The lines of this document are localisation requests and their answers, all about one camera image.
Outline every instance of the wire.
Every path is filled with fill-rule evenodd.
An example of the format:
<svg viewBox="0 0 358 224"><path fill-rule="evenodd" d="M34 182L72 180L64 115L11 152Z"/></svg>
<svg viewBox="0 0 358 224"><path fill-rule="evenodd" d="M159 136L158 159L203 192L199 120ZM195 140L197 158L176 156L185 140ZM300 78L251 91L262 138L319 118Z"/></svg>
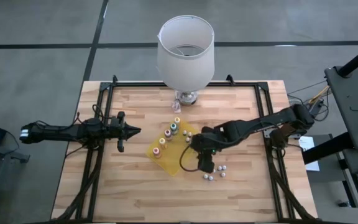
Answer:
<svg viewBox="0 0 358 224"><path fill-rule="evenodd" d="M12 152L14 152L14 151L20 149L19 143L17 142L15 136L14 136L11 132L9 132L9 131L6 131L6 132L7 132L10 136L12 136L13 140L15 140L15 143L16 143L16 146L17 146L17 147L16 147L15 149L13 149L13 150L11 150L11 151L9 151L9 152L3 154L3 156L6 156L6 155L8 155L8 154L10 154L10 153L12 153Z"/></svg>
<svg viewBox="0 0 358 224"><path fill-rule="evenodd" d="M328 114L329 114L328 95L331 94L331 93L329 93L330 89L331 89L331 87L328 88L327 93L326 93L325 95L321 96L321 97L324 97L324 96L327 97L327 105L325 105L325 104L322 105L322 106L325 106L327 109L324 110L324 111L322 111L322 112L319 112L319 113L316 114L316 115L310 114L310 115L312 115L312 117L313 117L313 119L314 119L315 121L324 121L324 120L328 117ZM287 96L299 100L299 101L302 103L302 105L305 106L307 110L309 110L309 108L305 105L304 101L301 100L300 98L298 98L298 97L296 97L296 96L292 96L292 95L290 95L290 94L287 94ZM322 119L317 119L316 116L319 115L319 114L321 114L321 113L323 113L323 112L327 112L327 113L324 115L324 117L323 117Z"/></svg>
<svg viewBox="0 0 358 224"><path fill-rule="evenodd" d="M284 153L282 154L282 158L284 158L285 154L287 153L285 148L284 149L273 149L273 151L276 151L276 153L278 153L280 150L284 151Z"/></svg>
<svg viewBox="0 0 358 224"><path fill-rule="evenodd" d="M329 86L324 87L323 90L321 90L316 96L314 96L312 99L309 100L309 103L314 103L315 101L318 100L318 98L320 98L321 95L324 94L324 92L326 92L326 90L329 88Z"/></svg>
<svg viewBox="0 0 358 224"><path fill-rule="evenodd" d="M313 118L314 120L316 120L316 121L324 121L324 120L328 117L328 114L329 114L328 94L326 94L326 99L327 99L327 105L326 105L326 107L327 107L327 109L326 109L327 113L324 115L324 117L323 117L322 119L317 119L317 118L314 117L314 118Z"/></svg>
<svg viewBox="0 0 358 224"><path fill-rule="evenodd" d="M305 105L304 102L303 102L303 100L301 100L301 98L298 98L298 97L296 97L296 96L291 96L291 95L289 95L289 94L287 94L287 96L292 97L292 98L294 98L294 99L297 99L297 100L299 100L299 101L302 103L302 105Z"/></svg>
<svg viewBox="0 0 358 224"><path fill-rule="evenodd" d="M190 147L190 144L186 147L185 150L183 150L182 154L180 155L180 159L179 159L179 165L180 167L184 170L184 171L187 171L187 172L196 172L198 171L198 168L197 169L193 169L193 170L189 170L189 169L186 169L183 167L183 165L181 164L181 160L183 159L183 156L185 155L185 152L187 151L187 149Z"/></svg>
<svg viewBox="0 0 358 224"><path fill-rule="evenodd" d="M294 146L294 147L298 147L298 148L300 148L300 149L303 151L303 148L300 147L299 145L296 145L296 144L287 144L287 145L289 145L289 146Z"/></svg>
<svg viewBox="0 0 358 224"><path fill-rule="evenodd" d="M104 114L103 114L103 112L102 112L102 109L100 108L100 106L98 106L98 105L96 105L96 104L92 105L92 110L93 110L93 112L95 112L96 114L98 114L100 117L102 117L102 121L103 121L103 119L111 119L111 118L112 118L112 117L104 116Z"/></svg>
<svg viewBox="0 0 358 224"><path fill-rule="evenodd" d="M321 81L321 82L318 82L318 83L315 83L315 84L310 85L310 86L306 86L306 87L304 87L304 88L300 88L299 90L292 91L291 93L288 93L288 94L296 93L296 92L298 92L298 91L305 90L305 89L307 89L307 88L313 87L313 86L315 86L315 85L319 85L319 84L324 83L324 82L326 82L326 80Z"/></svg>
<svg viewBox="0 0 358 224"><path fill-rule="evenodd" d="M82 149L82 148L84 148L84 147L85 147L85 145L79 147L78 149L75 149L74 151L69 152L69 153L65 156L65 159L66 159L69 155L73 154L74 152L76 152L76 151L78 151L78 150L80 150L80 149Z"/></svg>

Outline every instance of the metal bracket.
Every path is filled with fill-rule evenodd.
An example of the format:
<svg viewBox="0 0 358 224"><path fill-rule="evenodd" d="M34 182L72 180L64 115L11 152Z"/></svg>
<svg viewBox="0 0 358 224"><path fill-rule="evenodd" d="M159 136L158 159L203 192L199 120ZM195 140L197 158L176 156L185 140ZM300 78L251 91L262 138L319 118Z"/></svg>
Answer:
<svg viewBox="0 0 358 224"><path fill-rule="evenodd" d="M115 87L117 86L117 82L118 82L118 78L116 75L112 76L112 86Z"/></svg>
<svg viewBox="0 0 358 224"><path fill-rule="evenodd" d="M265 138L270 138L270 133L275 130L275 128L270 128L270 129L266 129L264 131L264 136ZM291 138L291 139L299 139L301 138L301 135L300 134L292 134L290 135L288 138Z"/></svg>
<svg viewBox="0 0 358 224"><path fill-rule="evenodd" d="M267 84L267 82L258 82L258 86L259 86L259 89L263 89L266 92L269 91L269 85Z"/></svg>
<svg viewBox="0 0 358 224"><path fill-rule="evenodd" d="M102 82L102 83L100 83L99 91L108 90L110 85L111 85L111 82Z"/></svg>
<svg viewBox="0 0 358 224"><path fill-rule="evenodd" d="M236 83L234 82L233 77L231 75L227 75L226 81L229 81L231 86L236 85Z"/></svg>

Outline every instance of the black cable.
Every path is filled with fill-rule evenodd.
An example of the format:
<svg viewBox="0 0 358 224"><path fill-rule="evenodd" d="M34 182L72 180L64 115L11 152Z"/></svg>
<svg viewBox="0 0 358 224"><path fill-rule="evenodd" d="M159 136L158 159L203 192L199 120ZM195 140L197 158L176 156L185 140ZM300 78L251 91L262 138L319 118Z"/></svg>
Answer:
<svg viewBox="0 0 358 224"><path fill-rule="evenodd" d="M51 126L50 124L46 123L45 121L41 121L41 120L37 120L37 121L35 122L35 125L37 125L37 127L38 127L39 129L43 129L43 130L64 131L64 130L67 130L67 129L71 128L71 127L75 124L75 122L78 121L79 116L80 116L80 112L77 112L77 117L74 119L74 121L71 123L71 125L69 125L69 126L67 126L67 127L65 127L65 128L59 129L59 130L48 129L48 128L46 128L46 127L41 128L41 126L39 125L39 123L43 124L44 126Z"/></svg>
<svg viewBox="0 0 358 224"><path fill-rule="evenodd" d="M303 148L302 147L300 147L299 145L296 145L296 144L287 144L287 145L289 145L289 146L294 146L294 147L298 147L298 148L300 148L302 151L303 151Z"/></svg>
<svg viewBox="0 0 358 224"><path fill-rule="evenodd" d="M307 89L307 88L313 87L313 86L315 86L315 85L319 85L319 84L324 83L324 82L326 82L326 80L321 81L321 82L318 82L318 83L315 83L315 84L310 85L310 86L306 86L306 87L301 88L301 89L299 89L299 90L292 91L291 93L288 93L288 94L296 93L296 92L298 92L298 91L305 90L305 89Z"/></svg>
<svg viewBox="0 0 358 224"><path fill-rule="evenodd" d="M281 151L284 151L284 153L282 154L282 157L284 158L285 154L287 153L286 150L285 150L285 148L284 148L284 149L273 149L273 151L276 151L276 153L277 153L278 151L280 151L280 150L281 150Z"/></svg>
<svg viewBox="0 0 358 224"><path fill-rule="evenodd" d="M322 111L322 112L319 112L319 113L318 113L318 114L316 114L316 115L312 115L312 114L310 114L310 115L312 115L312 117L313 117L313 119L314 119L315 121L324 121L324 120L328 117L328 114L329 114L329 108L328 108L328 95L330 95L330 94L331 94L331 93L328 93L328 92L329 92L329 90L330 90L330 89L331 89L331 87L329 87L329 88L328 88L328 90L327 90L327 94L325 94L325 95L323 95L323 96L322 96L322 97L324 97L324 96L326 96L326 97L327 97L327 105L323 104L323 106L325 106L327 109L326 109L326 110L324 110L324 111ZM292 98L295 98L295 99L297 99L297 100L301 101L302 105L303 105L303 106L305 106L307 110L309 110L309 108L305 105L304 101L303 101L303 100L301 100L300 98L295 97L295 96L292 96L292 95L289 95L289 94L287 94L287 96L292 97ZM321 113L323 113L323 112L327 112L327 113L324 115L324 117L323 117L322 119L318 119L318 118L316 118L316 116L317 116L317 115L319 115L319 114L321 114Z"/></svg>
<svg viewBox="0 0 358 224"><path fill-rule="evenodd" d="M16 147L15 149L13 149L13 150L11 150L11 151L9 151L9 152L3 154L3 156L6 156L6 155L8 155L8 154L10 154L10 153L12 153L12 152L14 152L14 151L20 149L19 143L17 142L15 136L14 136L11 132L9 132L9 131L6 131L6 132L7 132L9 135L12 136L13 140L15 140L15 143L16 143L16 146L17 146L17 147Z"/></svg>
<svg viewBox="0 0 358 224"><path fill-rule="evenodd" d="M300 98L298 98L298 97L296 97L296 96L289 95L289 94L287 94L287 96L292 97L292 98L295 98L295 99L301 101L302 105L305 105L305 103L303 102L303 100L301 100Z"/></svg>
<svg viewBox="0 0 358 224"><path fill-rule="evenodd" d="M187 149L190 147L190 144L186 147L185 150L183 150L182 154L180 155L180 159L179 159L179 165L180 167L184 170L184 171L187 171L187 172L196 172L198 171L198 168L197 169L193 169L193 170L189 170L189 169L186 169L183 167L183 165L181 164L181 160L183 159L183 156L185 155L185 152L187 151Z"/></svg>
<svg viewBox="0 0 358 224"><path fill-rule="evenodd" d="M75 149L74 151L69 152L69 153L65 156L65 159L66 159L69 155L73 154L74 152L76 152L76 151L78 151L78 150L80 150L80 149L82 149L82 148L84 148L84 147L85 147L85 145L79 147L78 149Z"/></svg>
<svg viewBox="0 0 358 224"><path fill-rule="evenodd" d="M324 121L324 120L328 117L328 114L329 114L328 94L326 94L326 99L327 99L327 105L326 105L326 107L327 107L327 109L326 109L327 113L326 113L326 114L324 115L324 117L321 118L321 119L317 119L317 118L314 117L314 118L313 118L314 120L316 120L316 121Z"/></svg>

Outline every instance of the gray concrete floor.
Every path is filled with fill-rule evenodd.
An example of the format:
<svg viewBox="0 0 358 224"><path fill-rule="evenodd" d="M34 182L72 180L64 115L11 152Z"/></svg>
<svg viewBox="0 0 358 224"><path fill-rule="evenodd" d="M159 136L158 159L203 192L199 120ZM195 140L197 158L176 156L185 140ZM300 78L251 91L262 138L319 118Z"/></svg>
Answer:
<svg viewBox="0 0 358 224"><path fill-rule="evenodd" d="M0 44L92 42L102 0L0 0ZM111 1L100 42L156 42L160 26L173 16L195 14L210 21L217 41L358 40L358 0L119 0ZM0 50L0 127L18 137L37 119L70 124L78 101L89 49ZM99 49L90 80L159 80L156 49ZM215 80L284 80L293 91L324 80L324 69L343 65L358 45L330 47L218 47ZM324 84L294 93L310 98ZM326 121L310 135L346 129L332 96ZM0 223L40 222L50 217L67 144L23 145L28 164L11 164L0 195ZM336 184L311 183L318 215L341 221ZM348 222L358 222L356 216Z"/></svg>

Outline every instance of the black metal frame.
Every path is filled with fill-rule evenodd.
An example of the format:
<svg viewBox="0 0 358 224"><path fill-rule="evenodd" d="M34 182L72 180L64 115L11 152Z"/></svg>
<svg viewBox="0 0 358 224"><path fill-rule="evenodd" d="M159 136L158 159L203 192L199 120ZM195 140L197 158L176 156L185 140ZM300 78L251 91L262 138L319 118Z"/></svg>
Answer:
<svg viewBox="0 0 358 224"><path fill-rule="evenodd" d="M244 86L244 87L252 87L255 91L255 98L257 102L258 112L259 116L264 116L264 107L262 104L262 97L260 92L263 91L265 93L265 99L267 104L267 111L269 114L273 113L273 106L272 101L270 99L270 92L269 92L269 86L267 82L240 82L235 83L234 80L230 75L227 76L226 82L211 82L207 86L221 86L221 87L230 87L230 86ZM112 103L112 94L115 87L142 87L142 86L166 86L164 82L118 82L116 76L113 77L113 82L102 82L99 87L99 94L98 94L98 100L97 105L101 106L104 92L108 91L108 98L106 102L106 110L104 112L105 116L109 116L109 111ZM270 180L272 185L272 192L273 192L273 199L275 202L275 209L277 214L277 220L280 222L281 220L287 221L288 219L283 217L283 211L281 206L281 200L280 195L278 192L277 187L277 181L272 177L272 169L275 169L274 163L273 163L273 156L272 156L272 148L269 146L269 140L262 135L264 138L265 143L265 150L267 155L267 164L269 168L269 174L270 174ZM91 161L93 157L93 150L88 150L88 153L86 155L86 161L85 161L85 167L84 167L84 173L83 173L83 179L81 182L81 189L77 197L74 199L74 201L78 201L75 203L76 207L74 208L76 210L75 219L70 219L74 210L72 210L68 215L65 215L63 219L54 219L50 220L49 222L43 222L43 223L89 223L93 221L93 213L94 213L94 206L96 203L96 194L98 190L98 182L99 182L99 174L101 171L101 162L103 157L103 151L104 151L104 142L102 143L101 147L97 149L97 158L96 163L94 165L94 169L92 173L90 174L90 168L91 168ZM288 179L287 179L287 173L285 170L283 155L281 151L277 151L277 161L279 166L279 173L282 177L282 181L285 183L285 185L288 187ZM92 185L91 195L90 195L90 203L88 207L88 213L87 216L84 218L82 217L83 213L83 202L84 202L84 196L85 193L89 190L90 186ZM286 203L287 203L287 209L288 209L288 216L290 220L295 220L295 213L293 209L293 205L291 204L291 201L286 196Z"/></svg>

